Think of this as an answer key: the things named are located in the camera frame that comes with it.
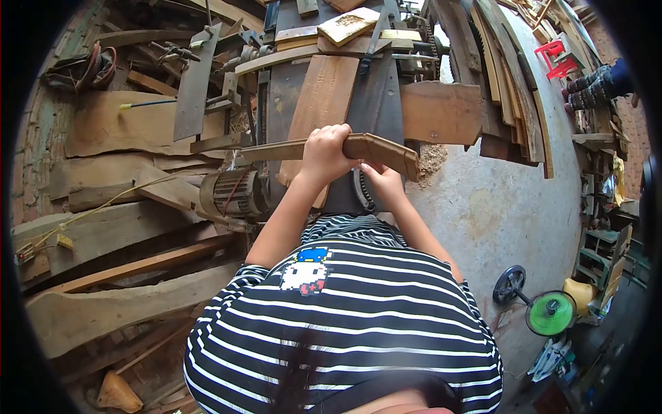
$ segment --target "yellow cord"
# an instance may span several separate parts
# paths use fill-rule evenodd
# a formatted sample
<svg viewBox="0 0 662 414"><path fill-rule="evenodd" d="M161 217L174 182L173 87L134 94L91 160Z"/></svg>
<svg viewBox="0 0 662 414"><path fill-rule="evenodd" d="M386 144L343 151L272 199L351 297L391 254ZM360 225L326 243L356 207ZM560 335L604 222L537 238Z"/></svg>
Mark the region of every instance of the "yellow cord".
<svg viewBox="0 0 662 414"><path fill-rule="evenodd" d="M54 227L52 230L49 230L49 231L44 232L44 233L42 233L42 234L38 234L38 235L36 235L36 236L34 236L34 237L30 237L30 238L28 238L28 239L23 239L23 240L21 240L21 241L24 241L24 240L31 240L31 239L37 238L37 237L39 237L39 236L44 236L41 240L39 240L37 243L34 244L33 247L36 249L36 248L39 247L43 242L45 242L46 240L48 240L49 237L51 237L53 234L55 234L58 230L60 230L60 229L63 229L63 230L64 230L64 229L67 227L67 225L73 223L74 221L76 221L76 220L78 220L78 219L82 219L83 217L86 217L86 216L88 216L88 215L90 215L90 214L96 213L97 211L99 211L99 210L101 210L102 208L106 207L107 205L111 204L113 201L115 201L115 200L118 199L119 197L122 197L124 194L126 194L126 193L128 193L128 192L130 192L130 191L134 191L134 190L137 190L137 189L143 188L143 187L147 187L148 185L157 184L157 183L160 183L160 182L162 182L162 181L169 180L170 178L172 178L173 176L175 176L175 175L177 175L177 174L179 174L179 173L181 173L181 172L191 172L191 173L195 174L196 176L202 177L201 174L198 174L197 172L195 172L195 171L193 171L193 170L180 170L180 171L177 171L177 172L174 172L174 173L170 173L170 174L168 174L166 177L158 178L158 179L156 179L156 180L154 180L154 181L150 181L150 182L145 183L145 184L142 184L142 185L136 185L136 186L134 186L134 187L132 187L132 188L130 188L130 189L128 189L128 190L124 190L124 191L122 191L121 193L119 193L118 195L114 196L114 197L111 198L110 200L106 201L104 204L98 206L98 207L97 207L96 209L94 209L94 210L90 210L90 211L88 211L88 212L86 212L86 213L84 213L84 214L81 214L80 216L76 216L76 217L70 219L69 221L66 221L66 222L64 222L64 223L61 223L61 224L59 224L58 226ZM21 247L21 248L18 249L17 251L19 251L19 250L21 250L21 249L24 249L24 248L27 247L28 245L29 245L29 244L24 245L23 247Z"/></svg>

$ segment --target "another person's hand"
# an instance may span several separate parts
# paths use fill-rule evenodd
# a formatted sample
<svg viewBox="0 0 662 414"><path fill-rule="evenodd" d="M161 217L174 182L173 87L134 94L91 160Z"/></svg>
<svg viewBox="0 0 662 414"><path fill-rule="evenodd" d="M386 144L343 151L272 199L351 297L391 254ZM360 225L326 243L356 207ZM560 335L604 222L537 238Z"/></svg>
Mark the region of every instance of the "another person's hand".
<svg viewBox="0 0 662 414"><path fill-rule="evenodd" d="M303 150L299 176L322 189L336 178L356 167L360 161L342 153L342 143L352 132L347 124L328 125L310 133Z"/></svg>
<svg viewBox="0 0 662 414"><path fill-rule="evenodd" d="M384 203L388 211L395 211L403 202L407 202L404 194L402 178L398 172L374 163L362 163L363 173L370 178L375 186L377 196Z"/></svg>

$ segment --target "concrete floor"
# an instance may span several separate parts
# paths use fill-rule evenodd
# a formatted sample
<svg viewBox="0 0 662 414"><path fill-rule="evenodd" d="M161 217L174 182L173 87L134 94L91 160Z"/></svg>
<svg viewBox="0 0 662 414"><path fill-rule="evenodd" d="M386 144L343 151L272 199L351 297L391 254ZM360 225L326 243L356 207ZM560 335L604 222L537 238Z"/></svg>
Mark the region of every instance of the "concrete floor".
<svg viewBox="0 0 662 414"><path fill-rule="evenodd" d="M547 80L547 66L533 53L539 44L531 29L508 9L504 12L538 83L555 177L545 180L542 164L532 168L482 158L478 142L466 153L462 146L449 145L432 185L407 187L410 200L457 262L493 328L507 371L500 412L508 411L508 400L516 393L519 380L514 376L532 365L546 338L529 331L523 304L499 308L493 303L494 284L508 267L521 264L527 271L527 296L561 289L571 276L581 231L580 171L561 84Z"/></svg>

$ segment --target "striped shirt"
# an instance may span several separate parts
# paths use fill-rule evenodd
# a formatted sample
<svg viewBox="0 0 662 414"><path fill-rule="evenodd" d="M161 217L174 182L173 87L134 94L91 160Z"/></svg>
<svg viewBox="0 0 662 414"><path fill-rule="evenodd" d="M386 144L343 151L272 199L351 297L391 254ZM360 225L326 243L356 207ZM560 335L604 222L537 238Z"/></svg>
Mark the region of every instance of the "striped shirt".
<svg viewBox="0 0 662 414"><path fill-rule="evenodd" d="M492 332L448 263L409 248L373 215L322 217L301 241L273 269L242 266L198 318L184 374L201 408L268 412L283 350L312 328L321 365L310 414L347 411L424 378L459 389L465 413L497 409L503 367Z"/></svg>

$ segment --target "red plastic stool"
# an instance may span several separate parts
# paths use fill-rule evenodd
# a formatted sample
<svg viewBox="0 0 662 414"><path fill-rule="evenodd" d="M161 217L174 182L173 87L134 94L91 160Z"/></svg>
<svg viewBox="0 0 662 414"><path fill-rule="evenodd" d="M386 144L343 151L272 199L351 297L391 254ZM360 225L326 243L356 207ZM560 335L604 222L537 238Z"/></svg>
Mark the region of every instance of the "red plastic stool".
<svg viewBox="0 0 662 414"><path fill-rule="evenodd" d="M551 42L544 44L534 50L534 53L540 53L542 55L545 63L547 64L547 68L549 68L547 79L554 77L563 78L569 71L578 67L574 59L568 57L563 62L552 68L551 62L549 61L549 55L556 57L564 52L565 46L563 45L561 39L552 40Z"/></svg>

